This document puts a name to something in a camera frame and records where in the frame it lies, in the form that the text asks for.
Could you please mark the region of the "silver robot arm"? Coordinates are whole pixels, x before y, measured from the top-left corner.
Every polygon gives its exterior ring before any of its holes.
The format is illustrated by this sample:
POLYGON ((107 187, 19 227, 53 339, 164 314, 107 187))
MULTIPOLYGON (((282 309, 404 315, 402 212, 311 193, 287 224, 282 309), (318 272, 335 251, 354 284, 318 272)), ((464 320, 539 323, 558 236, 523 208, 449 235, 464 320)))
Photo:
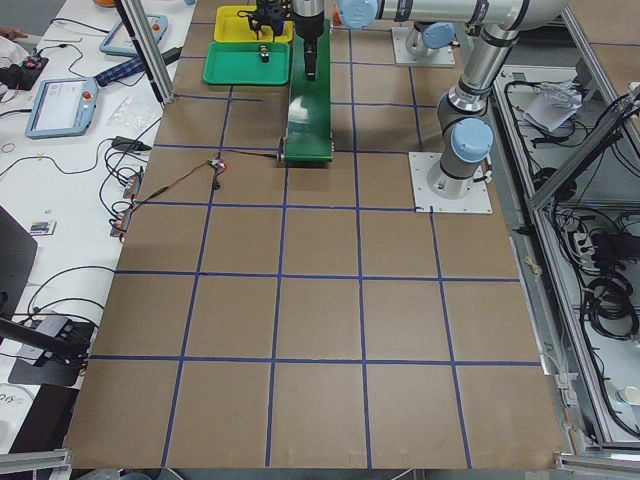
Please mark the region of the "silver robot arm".
MULTIPOLYGON (((296 35, 303 40, 305 54, 316 54, 318 40, 325 28, 325 7, 323 1, 256 1, 254 10, 244 10, 239 17, 246 18, 249 29, 258 34, 263 26, 268 26, 272 37, 280 36, 286 21, 294 24, 296 35)), ((337 1, 334 14, 338 21, 345 21, 351 28, 364 28, 382 16, 383 1, 337 1)), ((436 22, 427 26, 425 22, 416 22, 418 31, 416 40, 409 46, 439 49, 451 43, 454 27, 448 22, 436 22)))
POLYGON ((481 113, 518 33, 546 25, 566 8, 566 1, 338 1, 342 23, 364 29, 377 20, 458 22, 480 28, 458 84, 445 97, 438 115, 462 118, 481 113))

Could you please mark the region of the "arm white baseplate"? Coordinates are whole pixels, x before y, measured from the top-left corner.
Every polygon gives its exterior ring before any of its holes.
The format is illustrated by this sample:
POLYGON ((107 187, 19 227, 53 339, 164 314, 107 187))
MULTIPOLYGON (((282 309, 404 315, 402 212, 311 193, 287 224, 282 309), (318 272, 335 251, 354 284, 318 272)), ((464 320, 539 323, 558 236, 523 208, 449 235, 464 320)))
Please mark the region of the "arm white baseplate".
POLYGON ((458 180, 441 169, 438 152, 410 152, 414 210, 418 213, 491 214, 493 212, 482 166, 470 178, 458 180))
POLYGON ((391 37, 396 65, 453 68, 456 64, 450 45, 437 49, 429 48, 413 27, 393 27, 391 37))

